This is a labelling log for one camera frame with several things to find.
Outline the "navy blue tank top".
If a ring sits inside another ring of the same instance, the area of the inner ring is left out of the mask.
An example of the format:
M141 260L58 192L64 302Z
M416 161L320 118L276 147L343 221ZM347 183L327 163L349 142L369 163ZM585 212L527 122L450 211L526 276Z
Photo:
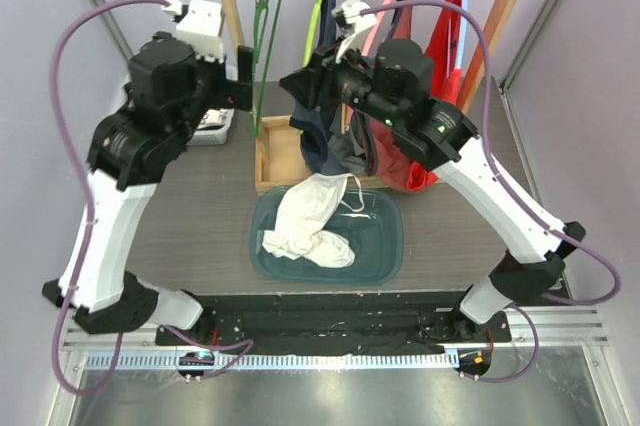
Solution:
M316 32L315 45L322 47L333 44L336 38L336 24L331 10L336 0L325 0L321 25ZM295 101L290 118L290 126L298 130L300 151L306 166L312 173L339 175L346 173L329 149L330 126L334 116L316 110L307 110Z

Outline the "lime green hanger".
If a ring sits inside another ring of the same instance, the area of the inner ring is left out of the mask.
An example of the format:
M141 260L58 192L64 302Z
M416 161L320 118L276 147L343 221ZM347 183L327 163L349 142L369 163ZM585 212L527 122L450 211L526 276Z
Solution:
M314 1L306 35L302 66L306 66L311 59L315 45L316 32L319 30L321 25L322 14L325 9L324 4L325 0Z

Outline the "white tank top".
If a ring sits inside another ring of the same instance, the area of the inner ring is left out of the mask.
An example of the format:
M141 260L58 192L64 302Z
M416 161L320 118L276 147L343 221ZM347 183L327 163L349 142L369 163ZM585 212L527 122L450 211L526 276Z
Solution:
M355 253L349 241L325 229L340 205L364 210L360 179L352 173L312 174L284 194L274 228L263 234L263 248L277 258L303 258L321 268L351 266Z

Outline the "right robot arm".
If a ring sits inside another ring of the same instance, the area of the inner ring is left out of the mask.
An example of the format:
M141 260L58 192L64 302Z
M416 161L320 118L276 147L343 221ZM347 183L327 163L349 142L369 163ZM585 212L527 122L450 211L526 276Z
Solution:
M484 152L469 118L431 95L432 71L432 61L408 39L384 42L373 61L336 43L317 49L279 85L308 110L346 105L382 123L405 156L453 187L499 234L503 259L465 292L451 317L455 335L472 341L506 306L546 293L586 231L546 211Z

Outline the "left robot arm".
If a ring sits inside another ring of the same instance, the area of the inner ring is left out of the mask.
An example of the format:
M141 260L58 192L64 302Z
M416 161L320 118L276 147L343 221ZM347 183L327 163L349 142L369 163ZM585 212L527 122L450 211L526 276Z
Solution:
M43 296L65 300L88 334L133 332L146 323L175 328L190 344L210 342L210 308L186 290L157 287L127 271L142 213L167 166L186 152L211 109L252 108L254 51L237 49L238 77L230 79L225 56L201 53L158 32L128 61L126 102L96 127L81 170L94 199L92 235L76 281L67 269L45 283Z

